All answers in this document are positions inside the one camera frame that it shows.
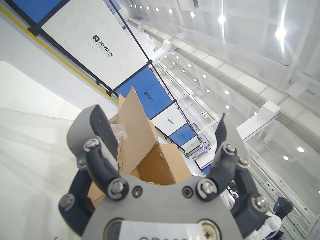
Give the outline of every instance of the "black frame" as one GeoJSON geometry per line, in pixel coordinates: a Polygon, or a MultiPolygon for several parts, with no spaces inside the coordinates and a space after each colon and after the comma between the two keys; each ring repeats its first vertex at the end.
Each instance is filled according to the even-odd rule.
{"type": "MultiPolygon", "coordinates": [[[[122,82],[120,85],[118,85],[117,87],[115,87],[114,89],[112,89],[111,87],[109,87],[105,82],[103,82],[98,76],[96,76],[92,71],[90,71],[85,65],[83,65],[80,61],[78,61],[73,55],[71,55],[66,49],[64,49],[57,41],[55,41],[49,34],[47,34],[43,29],[42,26],[51,18],[53,17],[53,15],[55,15],[63,6],[65,6],[70,0],[62,0],[60,1],[49,13],[47,13],[38,23],[36,23],[35,21],[33,21],[20,7],[18,7],[12,0],[4,0],[29,26],[30,28],[28,28],[28,31],[30,33],[32,33],[34,36],[38,36],[40,35],[42,38],[44,38],[48,43],[50,43],[54,48],[56,48],[59,52],[61,52],[63,55],[65,55],[68,59],[70,59],[72,62],[74,62],[79,68],[81,68],[83,71],[85,71],[88,75],[90,75],[93,79],[96,80],[97,85],[102,84],[106,89],[106,93],[111,96],[112,94],[114,94],[115,96],[119,97],[119,95],[116,93],[116,90],[119,89],[121,86],[123,86],[125,83],[127,83],[130,79],[132,79],[134,76],[136,76],[138,73],[140,73],[142,70],[144,70],[147,66],[151,65],[152,68],[154,69],[154,71],[157,73],[158,77],[161,79],[162,83],[165,85],[165,87],[167,88],[169,94],[171,95],[171,97],[174,99],[172,101],[172,103],[170,105],[168,105],[165,109],[163,109],[161,112],[163,112],[164,110],[166,110],[169,106],[173,105],[174,103],[177,103],[178,108],[180,109],[180,112],[183,114],[183,116],[186,118],[186,123],[189,124],[190,128],[193,130],[193,132],[195,133],[195,136],[198,136],[198,134],[194,131],[194,129],[192,128],[189,120],[187,119],[186,115],[184,114],[184,112],[182,111],[180,105],[178,104],[177,100],[174,98],[174,96],[172,95],[171,91],[169,90],[168,86],[165,84],[165,82],[163,81],[162,77],[160,76],[160,74],[158,73],[158,71],[156,70],[156,68],[154,67],[152,60],[149,59],[149,57],[147,56],[147,54],[145,53],[145,51],[143,50],[143,48],[141,47],[140,43],[137,41],[136,37],[134,36],[134,34],[132,33],[131,29],[129,28],[129,26],[127,25],[126,21],[123,19],[122,15],[120,14],[120,12],[118,11],[118,9],[116,8],[116,6],[114,5],[112,0],[109,0],[109,2],[111,3],[111,5],[113,6],[113,8],[115,9],[115,11],[117,12],[117,14],[119,15],[119,17],[121,18],[122,22],[124,23],[124,25],[126,26],[126,28],[128,29],[128,31],[130,32],[130,34],[132,35],[132,37],[134,38],[134,40],[136,41],[136,43],[138,44],[139,48],[141,49],[141,51],[143,52],[143,54],[145,55],[145,57],[147,58],[147,63],[140,68],[138,71],[136,71],[134,74],[132,74],[129,78],[127,78],[124,82],[122,82]]],[[[166,140],[169,140],[171,143],[175,144],[178,148],[180,148],[183,152],[186,152],[181,146],[179,146],[175,141],[173,141],[168,135],[166,135],[164,132],[162,132],[158,127],[156,127],[156,129],[164,136],[164,138],[166,140]]]]}

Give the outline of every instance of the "cardboard box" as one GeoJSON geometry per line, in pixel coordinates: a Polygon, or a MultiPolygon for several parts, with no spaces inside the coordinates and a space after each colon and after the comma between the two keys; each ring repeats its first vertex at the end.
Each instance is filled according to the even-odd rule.
{"type": "MultiPolygon", "coordinates": [[[[159,144],[156,127],[147,118],[134,88],[127,98],[119,95],[118,114],[109,122],[123,124],[127,134],[127,139],[118,147],[121,176],[133,175],[160,185],[180,183],[192,176],[175,145],[159,144]]],[[[96,208],[105,194],[92,183],[88,196],[96,208]]]]}

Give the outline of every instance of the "white robot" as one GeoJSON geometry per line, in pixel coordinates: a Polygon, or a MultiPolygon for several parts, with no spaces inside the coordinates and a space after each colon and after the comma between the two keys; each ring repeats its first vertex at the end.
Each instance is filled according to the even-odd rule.
{"type": "Polygon", "coordinates": [[[294,209],[293,203],[284,198],[278,197],[273,207],[275,213],[267,212],[264,223],[258,226],[256,231],[247,237],[247,240],[277,239],[280,240],[283,233],[279,229],[282,220],[294,209]]]}

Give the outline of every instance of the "recessed light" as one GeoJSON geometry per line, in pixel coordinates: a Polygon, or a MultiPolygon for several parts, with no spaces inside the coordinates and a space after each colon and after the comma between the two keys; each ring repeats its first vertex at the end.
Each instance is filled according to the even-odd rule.
{"type": "Polygon", "coordinates": [[[279,40],[283,40],[287,34],[287,30],[285,30],[283,27],[278,28],[278,30],[275,33],[275,37],[279,40]]]}
{"type": "Polygon", "coordinates": [[[220,24],[223,24],[226,21],[226,18],[224,17],[224,15],[219,16],[218,21],[220,24]]]}

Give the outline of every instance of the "cardboard flap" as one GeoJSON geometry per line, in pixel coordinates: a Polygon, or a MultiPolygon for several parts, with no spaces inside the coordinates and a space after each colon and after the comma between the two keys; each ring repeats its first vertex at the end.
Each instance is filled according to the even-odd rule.
{"type": "Polygon", "coordinates": [[[123,142],[123,168],[131,174],[157,144],[148,118],[135,89],[132,87],[118,113],[128,138],[123,142]]]}
{"type": "Polygon", "coordinates": [[[124,103],[124,101],[125,101],[125,97],[123,97],[123,95],[122,94],[119,94],[119,104],[118,104],[118,113],[119,113],[119,111],[120,111],[120,109],[121,109],[121,107],[122,107],[122,105],[123,105],[123,103],[124,103]]]}
{"type": "Polygon", "coordinates": [[[176,183],[181,183],[192,177],[192,174],[183,160],[183,155],[173,144],[159,144],[163,156],[170,168],[176,183]]]}

